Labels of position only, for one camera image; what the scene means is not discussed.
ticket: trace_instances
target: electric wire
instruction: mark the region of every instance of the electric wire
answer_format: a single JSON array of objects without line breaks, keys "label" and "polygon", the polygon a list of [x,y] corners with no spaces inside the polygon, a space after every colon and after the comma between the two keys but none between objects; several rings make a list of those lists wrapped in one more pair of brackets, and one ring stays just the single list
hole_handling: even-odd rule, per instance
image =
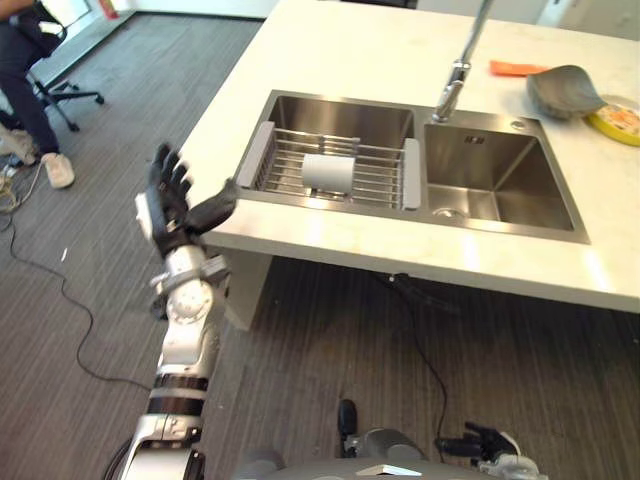
[{"label": "electric wire", "polygon": [[[440,392],[442,394],[442,409],[440,410],[440,415],[438,417],[438,423],[437,423],[437,427],[436,427],[436,441],[439,441],[440,439],[442,439],[442,425],[444,423],[444,419],[446,417],[447,414],[447,406],[448,406],[448,402],[449,402],[449,393],[447,392],[447,387],[444,383],[444,381],[442,380],[442,377],[440,376],[440,374],[438,373],[438,371],[436,370],[436,368],[433,366],[433,364],[431,363],[431,361],[429,361],[429,358],[427,357],[427,354],[425,353],[425,349],[422,347],[422,345],[420,344],[420,340],[418,339],[418,315],[416,313],[416,308],[413,302],[421,302],[425,305],[428,305],[430,307],[433,306],[438,306],[439,308],[444,309],[445,311],[448,312],[453,312],[455,310],[451,309],[451,308],[446,308],[445,306],[448,305],[445,302],[442,302],[441,300],[437,300],[437,299],[433,299],[432,297],[429,296],[425,296],[424,292],[421,292],[421,296],[417,296],[415,292],[413,292],[413,302],[409,297],[409,290],[410,287],[407,286],[407,283],[410,283],[410,281],[408,280],[408,276],[405,279],[404,275],[396,275],[394,277],[394,282],[390,282],[388,280],[388,277],[385,277],[384,275],[381,274],[373,274],[373,277],[380,282],[382,285],[384,285],[386,288],[388,288],[392,293],[394,293],[396,295],[396,297],[400,300],[400,304],[404,307],[404,309],[406,310],[406,312],[408,313],[409,318],[411,319],[411,326],[413,329],[413,342],[414,342],[414,346],[416,348],[416,350],[418,351],[418,354],[420,355],[420,357],[422,358],[422,361],[425,363],[425,365],[427,366],[427,368],[429,369],[429,371],[431,372],[431,375],[433,375],[433,378],[436,380],[436,383],[438,384],[438,386],[440,387]],[[444,456],[442,455],[442,451],[440,451],[440,449],[438,448],[438,454],[440,456],[440,462],[441,463],[446,463],[444,461]]]},{"label": "electric wire", "polygon": [[18,198],[18,196],[13,192],[13,189],[11,188],[13,184],[12,179],[9,178],[9,176],[4,172],[0,174],[0,198],[8,198],[9,203],[8,206],[0,205],[0,213],[13,213],[22,205],[24,205],[27,200],[29,200],[29,197],[31,197],[31,194],[33,193],[33,190],[36,186],[36,183],[38,182],[38,178],[40,178],[41,171],[42,162],[38,164],[36,173],[33,176],[33,180],[31,181],[31,186],[29,187],[29,190],[27,191],[25,196],[22,198]]},{"label": "electric wire", "polygon": [[[23,201],[21,203],[24,203],[24,201],[26,201],[26,199],[31,195],[31,192],[33,190],[33,185],[35,185],[35,180],[32,183],[32,186],[29,190],[29,193],[27,196],[25,196],[25,198],[23,199]],[[93,315],[93,312],[91,311],[91,309],[89,309],[89,307],[87,307],[86,305],[84,305],[83,303],[77,301],[76,299],[74,299],[73,297],[69,296],[69,294],[67,294],[65,287],[67,285],[67,277],[63,274],[61,274],[60,272],[53,270],[52,268],[47,267],[46,265],[42,265],[40,263],[34,262],[33,260],[29,260],[29,259],[25,259],[25,258],[21,258],[19,257],[16,252],[15,252],[15,242],[16,242],[16,238],[17,238],[17,229],[13,220],[13,213],[11,213],[9,215],[9,221],[7,222],[7,224],[5,226],[2,227],[2,229],[0,229],[0,233],[3,233],[7,230],[11,229],[11,240],[9,243],[9,254],[11,255],[11,258],[13,258],[14,260],[16,260],[19,263],[23,263],[25,265],[28,265],[32,268],[35,268],[37,270],[46,272],[54,277],[56,277],[57,279],[60,280],[60,293],[61,295],[65,298],[65,300],[67,302],[69,302],[70,304],[72,304],[73,306],[75,306],[76,308],[79,308],[81,310],[83,310],[86,314],[87,314],[87,318],[89,319],[89,325],[87,327],[87,330],[85,331],[82,339],[80,340],[80,343],[78,343],[78,346],[76,347],[76,353],[75,353],[75,361],[78,364],[78,366],[90,377],[95,378],[97,380],[103,381],[103,382],[110,382],[110,383],[125,383],[125,384],[129,384],[129,385],[133,385],[137,388],[140,388],[146,392],[150,392],[151,389],[149,387],[147,387],[146,385],[137,382],[136,380],[132,380],[129,378],[123,378],[123,377],[117,377],[117,376],[106,376],[106,375],[102,375],[99,374],[97,372],[94,372],[93,370],[91,370],[91,368],[89,368],[84,361],[82,360],[81,357],[81,352],[82,352],[82,348],[84,347],[87,339],[89,338],[89,335],[91,334],[91,332],[93,331],[93,327],[95,325],[95,317]],[[113,454],[113,456],[111,457],[111,459],[109,460],[109,463],[107,464],[107,467],[104,470],[103,473],[103,480],[111,480],[114,478],[115,473],[117,472],[118,469],[118,465],[122,462],[122,459],[124,458],[125,454],[127,453],[127,450],[129,449],[129,445],[131,444],[132,438],[127,439],[126,442],[124,442],[119,448],[118,450],[116,450],[116,452]]]}]

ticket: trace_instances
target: faucet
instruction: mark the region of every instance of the faucet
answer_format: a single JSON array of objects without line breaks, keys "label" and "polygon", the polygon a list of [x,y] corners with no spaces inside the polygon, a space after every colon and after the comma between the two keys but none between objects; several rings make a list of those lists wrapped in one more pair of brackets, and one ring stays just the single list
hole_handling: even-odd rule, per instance
[{"label": "faucet", "polygon": [[473,50],[476,48],[478,38],[480,38],[480,33],[482,33],[484,24],[487,21],[492,4],[493,0],[482,1],[476,20],[473,22],[473,27],[471,28],[467,44],[462,51],[462,56],[453,62],[449,81],[442,92],[442,96],[438,101],[435,112],[433,112],[432,118],[435,122],[446,123],[449,120],[449,117],[453,114],[453,110],[458,102],[458,95],[460,95],[460,91],[464,86],[464,81],[466,80],[469,71],[471,71],[471,64],[469,63],[469,60],[471,59],[471,55],[473,55]]}]

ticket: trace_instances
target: robot forearm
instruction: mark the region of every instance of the robot forearm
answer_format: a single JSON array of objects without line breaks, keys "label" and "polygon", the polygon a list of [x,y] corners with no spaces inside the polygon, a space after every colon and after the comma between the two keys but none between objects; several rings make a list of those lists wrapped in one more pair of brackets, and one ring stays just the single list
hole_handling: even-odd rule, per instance
[{"label": "robot forearm", "polygon": [[183,246],[154,279],[166,299],[164,338],[147,413],[138,421],[121,479],[199,478],[204,455],[192,450],[202,431],[202,409],[219,350],[228,272],[222,257],[206,260],[198,246]]}]

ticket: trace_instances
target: drain hole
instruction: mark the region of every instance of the drain hole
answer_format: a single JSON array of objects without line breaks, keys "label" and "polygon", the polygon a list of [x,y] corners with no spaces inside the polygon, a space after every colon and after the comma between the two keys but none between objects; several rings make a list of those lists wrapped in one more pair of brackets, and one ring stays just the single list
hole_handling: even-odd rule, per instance
[{"label": "drain hole", "polygon": [[436,217],[445,217],[445,218],[458,218],[463,219],[467,218],[467,214],[451,207],[442,207],[433,211],[433,214]]}]

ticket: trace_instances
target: white countertop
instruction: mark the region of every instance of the white countertop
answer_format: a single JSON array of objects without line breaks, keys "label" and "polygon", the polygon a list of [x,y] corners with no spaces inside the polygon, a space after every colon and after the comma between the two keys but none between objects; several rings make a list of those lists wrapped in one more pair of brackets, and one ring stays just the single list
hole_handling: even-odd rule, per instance
[{"label": "white countertop", "polygon": [[[433,106],[473,19],[282,0],[185,143],[191,203],[234,174],[272,90]],[[638,100],[637,42],[489,21],[458,108],[541,119],[590,245],[241,200],[209,235],[226,247],[524,295],[640,311],[640,150],[580,120],[541,118],[522,78],[490,59],[585,68]]]}]

